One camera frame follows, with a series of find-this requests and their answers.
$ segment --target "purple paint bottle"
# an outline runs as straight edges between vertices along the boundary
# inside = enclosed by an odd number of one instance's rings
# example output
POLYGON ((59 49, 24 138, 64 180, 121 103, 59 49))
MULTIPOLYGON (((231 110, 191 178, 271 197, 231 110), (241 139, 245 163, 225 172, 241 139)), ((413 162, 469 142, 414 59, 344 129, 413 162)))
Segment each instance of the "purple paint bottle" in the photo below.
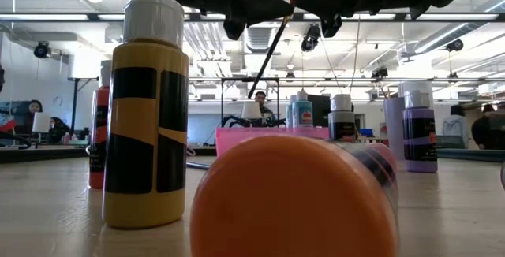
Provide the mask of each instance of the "purple paint bottle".
POLYGON ((429 94, 405 93, 403 111, 403 146, 409 172, 436 173, 435 112, 429 109, 429 94))

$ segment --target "table surface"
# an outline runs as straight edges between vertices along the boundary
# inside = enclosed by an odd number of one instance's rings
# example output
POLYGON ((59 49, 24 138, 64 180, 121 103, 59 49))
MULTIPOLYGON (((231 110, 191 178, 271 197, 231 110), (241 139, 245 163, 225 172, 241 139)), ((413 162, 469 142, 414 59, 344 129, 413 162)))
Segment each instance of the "table surface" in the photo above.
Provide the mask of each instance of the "table surface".
MULTIPOLYGON (((400 256, 505 256, 499 167, 440 159, 438 174, 400 169, 400 256)), ((203 175, 187 171, 181 221, 124 231, 103 224, 102 193, 87 187, 86 158, 0 165, 0 256, 190 256, 189 209, 203 175)))

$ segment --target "red paint bottle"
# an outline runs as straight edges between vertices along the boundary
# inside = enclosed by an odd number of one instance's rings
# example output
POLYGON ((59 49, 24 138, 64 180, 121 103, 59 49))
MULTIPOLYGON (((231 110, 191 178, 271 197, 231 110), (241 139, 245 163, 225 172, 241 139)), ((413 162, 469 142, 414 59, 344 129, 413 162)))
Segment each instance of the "red paint bottle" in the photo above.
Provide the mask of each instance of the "red paint bottle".
POLYGON ((99 88, 93 93, 92 136, 89 155, 89 186, 94 189, 103 188, 111 65, 112 61, 110 60, 102 61, 99 88))

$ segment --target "yellow paint bottle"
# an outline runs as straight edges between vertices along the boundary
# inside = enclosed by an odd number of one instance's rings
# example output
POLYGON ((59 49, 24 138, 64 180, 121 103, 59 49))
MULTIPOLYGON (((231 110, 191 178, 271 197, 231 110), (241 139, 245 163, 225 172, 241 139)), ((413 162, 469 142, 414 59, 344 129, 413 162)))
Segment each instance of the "yellow paint bottle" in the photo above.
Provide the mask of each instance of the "yellow paint bottle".
POLYGON ((131 0, 114 49, 103 220, 140 229, 178 220, 185 203, 188 57, 175 0, 131 0))

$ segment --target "pink tray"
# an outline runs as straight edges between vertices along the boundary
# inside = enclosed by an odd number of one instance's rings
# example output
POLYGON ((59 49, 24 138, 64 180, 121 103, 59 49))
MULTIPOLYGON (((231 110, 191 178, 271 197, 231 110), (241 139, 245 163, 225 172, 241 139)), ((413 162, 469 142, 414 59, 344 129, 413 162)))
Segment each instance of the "pink tray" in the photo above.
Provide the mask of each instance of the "pink tray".
POLYGON ((327 139, 330 136, 328 128, 216 128, 215 146, 220 156, 237 144, 259 136, 284 135, 307 136, 327 139))

